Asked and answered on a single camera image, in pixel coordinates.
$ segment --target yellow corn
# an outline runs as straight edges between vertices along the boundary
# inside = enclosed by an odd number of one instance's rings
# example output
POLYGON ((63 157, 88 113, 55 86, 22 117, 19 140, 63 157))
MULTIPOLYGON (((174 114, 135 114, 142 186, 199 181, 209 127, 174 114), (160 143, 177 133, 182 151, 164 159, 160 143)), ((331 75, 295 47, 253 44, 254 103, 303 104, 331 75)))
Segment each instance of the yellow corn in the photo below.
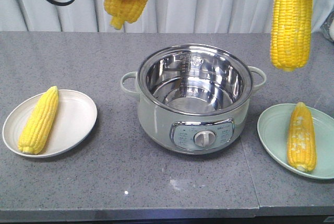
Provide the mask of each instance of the yellow corn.
POLYGON ((38 100, 19 137, 24 154, 37 155, 46 144, 58 108, 58 88, 53 86, 38 100))
POLYGON ((274 0, 270 55, 272 64, 291 72, 306 65, 311 44, 313 0, 274 0))
POLYGON ((110 24, 120 30, 125 21, 133 23, 138 20, 147 0, 104 0, 104 10, 113 16, 110 24))
POLYGON ((314 170, 317 163, 315 132, 310 110, 298 102, 290 119, 288 134, 288 163, 302 171, 314 170))

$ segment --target granite countertop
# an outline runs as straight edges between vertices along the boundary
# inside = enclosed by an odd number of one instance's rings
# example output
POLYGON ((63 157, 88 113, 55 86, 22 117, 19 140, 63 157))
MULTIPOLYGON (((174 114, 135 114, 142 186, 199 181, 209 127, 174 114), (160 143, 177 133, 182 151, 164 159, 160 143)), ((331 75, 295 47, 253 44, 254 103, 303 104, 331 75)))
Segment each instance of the granite countertop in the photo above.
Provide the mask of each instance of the granite countertop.
POLYGON ((266 108, 305 101, 334 116, 334 45, 312 34, 310 61, 274 68, 269 34, 0 32, 0 124, 24 100, 57 85, 97 105, 88 137, 61 155, 32 159, 0 142, 0 221, 85 221, 334 215, 334 180, 299 176, 275 162, 257 134, 266 108), (177 154, 141 128, 137 101, 120 89, 151 53, 204 43, 267 74, 240 136, 204 156, 177 154))

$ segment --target white curtain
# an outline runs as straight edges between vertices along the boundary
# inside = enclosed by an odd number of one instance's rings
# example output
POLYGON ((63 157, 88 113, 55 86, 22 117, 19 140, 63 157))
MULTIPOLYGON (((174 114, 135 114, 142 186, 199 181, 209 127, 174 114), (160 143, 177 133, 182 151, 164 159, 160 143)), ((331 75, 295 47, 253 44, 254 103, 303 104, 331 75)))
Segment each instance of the white curtain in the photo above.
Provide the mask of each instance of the white curtain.
MULTIPOLYGON (((103 0, 60 7, 45 0, 1 0, 0 31, 268 33, 273 0, 148 0, 135 23, 118 31, 103 0)), ((312 31, 320 31, 334 0, 314 0, 312 31)))

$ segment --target stainless steel inner pot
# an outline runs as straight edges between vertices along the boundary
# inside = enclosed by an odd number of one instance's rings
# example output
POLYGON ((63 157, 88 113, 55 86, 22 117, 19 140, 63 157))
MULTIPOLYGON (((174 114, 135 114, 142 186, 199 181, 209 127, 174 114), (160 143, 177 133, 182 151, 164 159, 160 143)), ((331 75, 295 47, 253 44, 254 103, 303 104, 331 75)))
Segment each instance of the stainless steel inner pot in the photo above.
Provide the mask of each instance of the stainless steel inner pot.
POLYGON ((203 44, 166 48, 140 66, 138 85, 172 112, 210 116, 231 111, 251 95, 249 68, 222 49, 203 44))

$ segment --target white plate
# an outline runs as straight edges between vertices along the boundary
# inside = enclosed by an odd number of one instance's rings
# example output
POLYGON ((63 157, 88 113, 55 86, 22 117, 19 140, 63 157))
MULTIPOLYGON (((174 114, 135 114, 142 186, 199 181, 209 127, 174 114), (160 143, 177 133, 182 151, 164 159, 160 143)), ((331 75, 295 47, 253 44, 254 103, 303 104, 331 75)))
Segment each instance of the white plate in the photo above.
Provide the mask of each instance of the white plate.
POLYGON ((287 137, 294 107, 295 104, 277 104, 260 115, 257 131, 264 148, 275 161, 294 173, 313 179, 334 179, 334 119, 314 108, 308 107, 316 137, 317 166, 304 173, 288 165, 287 137))
POLYGON ((73 90, 59 90, 57 115, 45 147, 38 155, 23 154, 18 139, 42 93, 17 106, 7 117, 2 131, 6 146, 13 152, 31 158, 46 158, 62 154, 78 145, 93 128, 98 111, 86 94, 73 90))

